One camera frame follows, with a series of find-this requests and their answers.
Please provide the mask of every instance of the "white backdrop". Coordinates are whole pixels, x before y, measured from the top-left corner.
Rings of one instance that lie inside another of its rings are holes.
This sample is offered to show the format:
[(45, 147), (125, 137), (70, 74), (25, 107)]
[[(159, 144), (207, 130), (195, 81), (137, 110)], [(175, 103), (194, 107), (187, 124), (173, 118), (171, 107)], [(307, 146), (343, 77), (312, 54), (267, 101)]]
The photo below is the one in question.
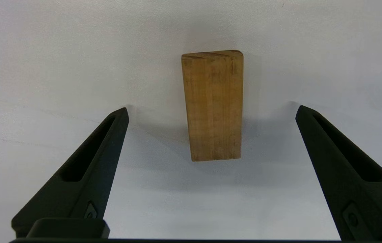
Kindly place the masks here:
[[(193, 163), (181, 54), (245, 57), (240, 160)], [(382, 165), (382, 1), (0, 1), (0, 242), (111, 111), (111, 237), (338, 239), (299, 104)]]

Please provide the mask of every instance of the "black plastic part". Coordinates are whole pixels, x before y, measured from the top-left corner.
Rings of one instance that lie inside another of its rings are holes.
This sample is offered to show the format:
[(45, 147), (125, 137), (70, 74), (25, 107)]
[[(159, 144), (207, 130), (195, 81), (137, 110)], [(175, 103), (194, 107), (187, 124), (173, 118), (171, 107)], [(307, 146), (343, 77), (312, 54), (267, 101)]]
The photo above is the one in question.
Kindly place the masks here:
[(382, 168), (318, 112), (296, 114), (342, 240), (382, 240)]
[(109, 233), (106, 222), (98, 218), (43, 218), (34, 223), (26, 237), (106, 239)]
[(17, 237), (42, 218), (103, 218), (128, 122), (125, 108), (103, 120), (12, 219)]

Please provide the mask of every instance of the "screw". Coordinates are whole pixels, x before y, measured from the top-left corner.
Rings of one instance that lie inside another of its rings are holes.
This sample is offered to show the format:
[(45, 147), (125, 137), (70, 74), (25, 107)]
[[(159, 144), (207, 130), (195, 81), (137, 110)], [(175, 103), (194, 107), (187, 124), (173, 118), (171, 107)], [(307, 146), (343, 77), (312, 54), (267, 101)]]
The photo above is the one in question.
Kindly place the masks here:
[(357, 217), (353, 213), (349, 213), (349, 223), (356, 227), (359, 224), (359, 221), (357, 220)]

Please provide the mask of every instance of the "wooden block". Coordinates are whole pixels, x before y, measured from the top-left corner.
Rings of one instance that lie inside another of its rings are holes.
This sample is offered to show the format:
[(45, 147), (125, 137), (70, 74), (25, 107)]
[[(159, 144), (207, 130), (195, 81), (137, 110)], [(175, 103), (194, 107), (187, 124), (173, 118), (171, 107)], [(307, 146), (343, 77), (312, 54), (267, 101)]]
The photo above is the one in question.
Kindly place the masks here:
[(182, 55), (192, 161), (241, 157), (243, 54)]

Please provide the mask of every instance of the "wood grain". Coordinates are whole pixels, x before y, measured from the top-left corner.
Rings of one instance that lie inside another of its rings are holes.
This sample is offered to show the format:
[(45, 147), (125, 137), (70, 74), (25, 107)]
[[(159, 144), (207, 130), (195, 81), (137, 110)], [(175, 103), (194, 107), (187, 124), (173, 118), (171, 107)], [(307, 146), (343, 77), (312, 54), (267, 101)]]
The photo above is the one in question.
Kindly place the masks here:
[(192, 161), (240, 158), (243, 54), (183, 54), (182, 74)]

